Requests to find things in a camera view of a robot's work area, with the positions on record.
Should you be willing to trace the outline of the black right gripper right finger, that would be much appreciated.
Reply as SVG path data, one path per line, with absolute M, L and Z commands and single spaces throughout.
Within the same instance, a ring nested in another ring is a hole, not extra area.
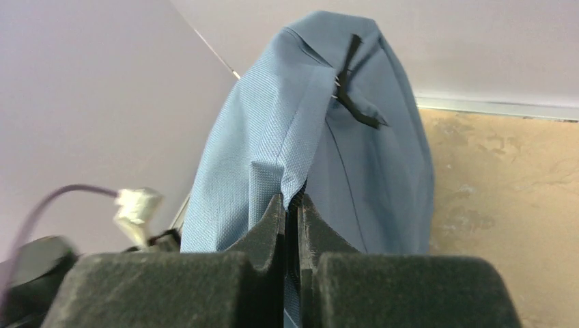
M 363 254 L 305 195 L 298 209 L 303 327 L 520 327 L 498 271 L 482 258 Z

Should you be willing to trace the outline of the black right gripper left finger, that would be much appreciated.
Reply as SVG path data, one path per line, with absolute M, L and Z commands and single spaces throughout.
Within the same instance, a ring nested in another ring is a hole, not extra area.
M 45 327 L 282 327 L 285 209 L 216 253 L 83 256 L 67 273 Z

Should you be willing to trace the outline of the blue fabric backpack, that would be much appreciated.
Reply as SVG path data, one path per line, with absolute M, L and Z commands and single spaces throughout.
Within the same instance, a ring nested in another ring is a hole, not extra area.
M 424 254 L 434 168 L 408 77 L 377 23 L 327 11 L 282 28 L 209 134 L 183 252 L 224 251 L 300 191 L 351 246 Z

